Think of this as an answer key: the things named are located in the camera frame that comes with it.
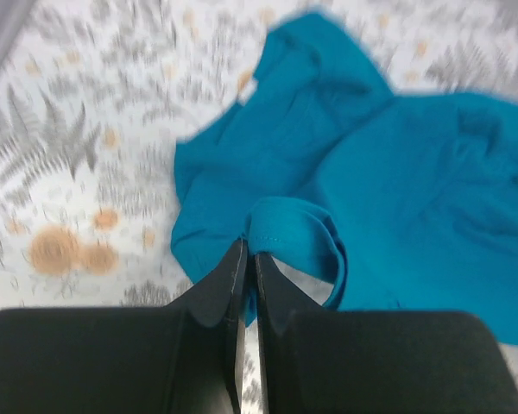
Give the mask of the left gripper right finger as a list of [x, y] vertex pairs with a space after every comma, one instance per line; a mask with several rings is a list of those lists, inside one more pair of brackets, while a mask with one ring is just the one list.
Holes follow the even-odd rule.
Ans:
[[255, 258], [267, 413], [518, 413], [494, 336], [455, 311], [327, 310]]

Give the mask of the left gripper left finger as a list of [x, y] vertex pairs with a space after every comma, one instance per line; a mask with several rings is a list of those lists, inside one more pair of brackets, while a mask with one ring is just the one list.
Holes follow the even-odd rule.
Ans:
[[0, 413], [238, 413], [248, 249], [162, 307], [0, 310]]

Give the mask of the floral patterned table mat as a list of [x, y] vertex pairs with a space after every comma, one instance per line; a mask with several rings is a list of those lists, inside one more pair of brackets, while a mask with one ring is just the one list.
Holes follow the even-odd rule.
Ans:
[[[176, 148], [243, 96], [268, 33], [307, 13], [343, 29], [396, 95], [518, 105], [517, 3], [40, 1], [0, 82], [0, 311], [162, 307], [211, 273], [191, 280], [171, 251]], [[331, 283], [236, 241], [248, 249], [238, 413], [267, 413], [259, 254], [329, 311], [478, 318], [518, 389], [518, 345], [480, 317], [331, 309]]]

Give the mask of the teal blue t shirt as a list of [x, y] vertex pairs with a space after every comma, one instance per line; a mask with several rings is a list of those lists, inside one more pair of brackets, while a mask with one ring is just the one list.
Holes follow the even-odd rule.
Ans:
[[174, 157], [193, 281], [243, 238], [333, 286], [326, 306], [456, 310], [518, 345], [518, 105], [396, 95], [318, 13], [272, 29], [250, 84]]

